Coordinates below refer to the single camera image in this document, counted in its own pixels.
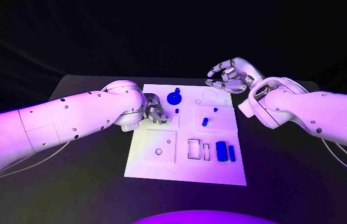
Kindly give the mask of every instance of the robotic hand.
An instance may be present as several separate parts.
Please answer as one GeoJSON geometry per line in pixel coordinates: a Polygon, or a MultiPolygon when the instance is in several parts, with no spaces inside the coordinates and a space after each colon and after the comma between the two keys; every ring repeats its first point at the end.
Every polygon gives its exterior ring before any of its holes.
{"type": "Polygon", "coordinates": [[[111,82],[101,91],[71,95],[0,114],[0,171],[36,152],[104,130],[139,128],[149,118],[159,124],[165,115],[155,94],[143,94],[133,81],[111,82]]]}
{"type": "Polygon", "coordinates": [[[270,129],[295,122],[309,135],[347,145],[347,95],[308,90],[289,78],[264,78],[254,66],[240,57],[221,62],[208,72],[223,70],[223,82],[207,79],[207,85],[237,94],[250,89],[238,108],[270,129]]]}

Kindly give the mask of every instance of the dark table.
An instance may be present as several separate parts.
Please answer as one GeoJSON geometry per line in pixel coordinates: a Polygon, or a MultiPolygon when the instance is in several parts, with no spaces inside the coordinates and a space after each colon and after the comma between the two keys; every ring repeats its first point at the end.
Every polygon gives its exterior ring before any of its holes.
{"type": "MultiPolygon", "coordinates": [[[[100,90],[114,80],[205,85],[204,79],[66,75],[49,100],[100,90]]],[[[318,87],[301,82],[309,91],[318,87]]],[[[345,223],[347,169],[322,141],[289,122],[267,129],[244,117],[233,95],[247,186],[123,177],[133,132],[113,125],[71,142],[40,165],[0,179],[0,223],[130,223],[194,209],[223,210],[280,223],[345,223]]],[[[45,159],[39,152],[11,170],[45,159]]]]}

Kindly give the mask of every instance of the small blue object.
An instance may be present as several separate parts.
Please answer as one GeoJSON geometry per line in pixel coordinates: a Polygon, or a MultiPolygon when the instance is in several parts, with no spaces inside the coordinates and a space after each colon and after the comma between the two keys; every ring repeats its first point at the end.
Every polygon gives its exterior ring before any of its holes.
{"type": "Polygon", "coordinates": [[[207,124],[208,124],[208,118],[204,118],[202,126],[207,126],[207,124]]]}
{"type": "Polygon", "coordinates": [[[227,145],[225,145],[225,142],[224,141],[218,141],[217,143],[215,143],[215,148],[217,148],[217,159],[218,159],[218,161],[228,161],[227,159],[227,157],[228,157],[228,154],[227,154],[227,152],[225,152],[225,147],[227,145]]]}
{"type": "Polygon", "coordinates": [[[228,152],[228,155],[230,155],[230,161],[234,162],[234,161],[236,161],[236,158],[234,158],[234,157],[236,157],[236,153],[234,153],[234,151],[233,151],[233,150],[234,150],[234,149],[233,149],[234,147],[230,145],[228,148],[230,148],[230,149],[228,149],[228,150],[230,150],[230,152],[228,152]]]}
{"type": "Polygon", "coordinates": [[[182,96],[179,94],[179,88],[175,89],[175,92],[168,94],[168,103],[170,105],[178,105],[181,103],[182,96]]]}

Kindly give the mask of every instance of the gray surface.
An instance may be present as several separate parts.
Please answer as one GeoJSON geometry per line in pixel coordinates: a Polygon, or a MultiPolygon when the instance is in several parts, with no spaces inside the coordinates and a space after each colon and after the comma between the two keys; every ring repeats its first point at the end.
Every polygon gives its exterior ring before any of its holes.
{"type": "MultiPolygon", "coordinates": [[[[68,75],[50,100],[100,90],[118,79],[140,87],[205,83],[204,79],[68,75]]],[[[301,84],[317,89],[312,82],[301,84]]],[[[246,96],[233,95],[234,107],[246,96]]],[[[347,171],[322,142],[293,123],[270,130],[234,111],[247,186],[123,177],[133,132],[113,125],[71,142],[45,163],[0,179],[0,223],[130,223],[191,209],[233,211],[280,223],[343,223],[347,171]]],[[[14,169],[58,148],[39,152],[14,169]]]]}

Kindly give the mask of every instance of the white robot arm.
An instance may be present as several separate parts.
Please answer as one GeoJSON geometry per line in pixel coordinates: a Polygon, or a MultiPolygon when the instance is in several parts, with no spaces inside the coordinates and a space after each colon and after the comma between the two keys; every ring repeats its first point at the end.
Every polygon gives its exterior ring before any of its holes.
{"type": "Polygon", "coordinates": [[[246,117],[257,117],[272,129],[295,122],[309,135],[347,146],[347,95],[327,91],[309,93],[289,78],[264,78],[240,57],[221,62],[207,76],[223,70],[223,82],[208,79],[207,85],[237,94],[250,89],[238,104],[246,117]]]}
{"type": "Polygon", "coordinates": [[[131,81],[114,81],[90,91],[0,114],[0,170],[36,152],[104,130],[139,128],[144,118],[165,116],[159,97],[143,94],[131,81]]]}

